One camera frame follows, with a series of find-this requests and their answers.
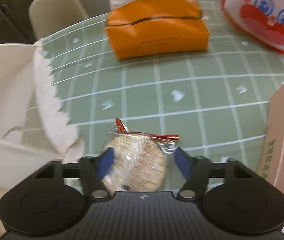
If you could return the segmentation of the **round rice cracker packet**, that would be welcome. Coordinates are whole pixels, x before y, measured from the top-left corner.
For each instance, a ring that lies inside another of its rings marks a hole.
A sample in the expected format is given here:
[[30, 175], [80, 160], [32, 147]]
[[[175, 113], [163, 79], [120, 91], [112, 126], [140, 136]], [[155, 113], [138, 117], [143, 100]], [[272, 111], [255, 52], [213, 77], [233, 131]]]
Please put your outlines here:
[[102, 182], [110, 194], [117, 191], [149, 192], [161, 189], [168, 157], [176, 150], [179, 136], [132, 131], [116, 118], [103, 150], [114, 159]]

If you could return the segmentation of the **green grid tablecloth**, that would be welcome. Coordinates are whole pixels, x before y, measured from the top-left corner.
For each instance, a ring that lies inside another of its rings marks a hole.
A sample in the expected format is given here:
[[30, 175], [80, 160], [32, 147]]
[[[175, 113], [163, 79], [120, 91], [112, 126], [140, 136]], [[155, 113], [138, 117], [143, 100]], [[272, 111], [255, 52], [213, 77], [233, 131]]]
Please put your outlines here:
[[119, 61], [104, 31], [107, 15], [43, 41], [53, 85], [86, 155], [98, 155], [116, 118], [132, 131], [177, 134], [188, 154], [235, 158], [256, 170], [268, 100], [284, 83], [276, 54], [235, 31], [214, 1], [201, 1], [210, 32], [205, 52]]

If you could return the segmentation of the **large cream snack bag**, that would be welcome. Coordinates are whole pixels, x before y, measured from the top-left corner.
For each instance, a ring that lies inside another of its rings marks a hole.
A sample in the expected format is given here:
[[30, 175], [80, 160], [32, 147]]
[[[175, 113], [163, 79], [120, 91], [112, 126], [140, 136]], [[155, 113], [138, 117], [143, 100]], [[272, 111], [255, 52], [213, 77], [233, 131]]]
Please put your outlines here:
[[0, 198], [45, 163], [76, 162], [86, 150], [62, 108], [47, 53], [43, 40], [0, 44]]

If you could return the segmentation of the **orange tissue box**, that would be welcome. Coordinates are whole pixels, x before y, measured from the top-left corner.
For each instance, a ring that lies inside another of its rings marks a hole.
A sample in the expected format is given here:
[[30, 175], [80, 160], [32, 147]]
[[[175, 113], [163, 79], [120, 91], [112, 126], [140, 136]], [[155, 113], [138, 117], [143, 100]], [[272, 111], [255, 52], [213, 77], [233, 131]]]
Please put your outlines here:
[[109, 14], [105, 31], [118, 59], [205, 51], [209, 31], [197, 2], [138, 0]]

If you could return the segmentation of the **beige dining chair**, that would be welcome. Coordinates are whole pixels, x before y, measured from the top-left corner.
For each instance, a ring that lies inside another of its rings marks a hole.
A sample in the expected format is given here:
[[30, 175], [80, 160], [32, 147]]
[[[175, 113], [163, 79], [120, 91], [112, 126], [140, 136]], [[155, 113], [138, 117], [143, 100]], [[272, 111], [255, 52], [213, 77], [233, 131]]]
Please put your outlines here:
[[34, 0], [28, 13], [38, 40], [89, 18], [80, 0]]

